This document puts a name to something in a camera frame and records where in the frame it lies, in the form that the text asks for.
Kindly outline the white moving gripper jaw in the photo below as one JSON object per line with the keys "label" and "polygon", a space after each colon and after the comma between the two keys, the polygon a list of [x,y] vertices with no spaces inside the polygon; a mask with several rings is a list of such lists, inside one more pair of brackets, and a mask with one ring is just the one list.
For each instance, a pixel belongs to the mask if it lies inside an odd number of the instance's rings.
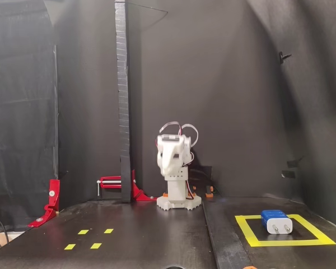
{"label": "white moving gripper jaw", "polygon": [[183,167],[184,150],[180,146],[158,145],[157,165],[162,176],[173,175]]}

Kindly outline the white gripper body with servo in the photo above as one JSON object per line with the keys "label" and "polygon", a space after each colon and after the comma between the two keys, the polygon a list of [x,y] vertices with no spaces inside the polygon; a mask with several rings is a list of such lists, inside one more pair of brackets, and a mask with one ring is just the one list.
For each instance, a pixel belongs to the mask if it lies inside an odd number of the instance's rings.
{"label": "white gripper body with servo", "polygon": [[184,144],[184,138],[178,134],[162,134],[157,136],[158,146],[162,146],[165,143],[182,146]]}

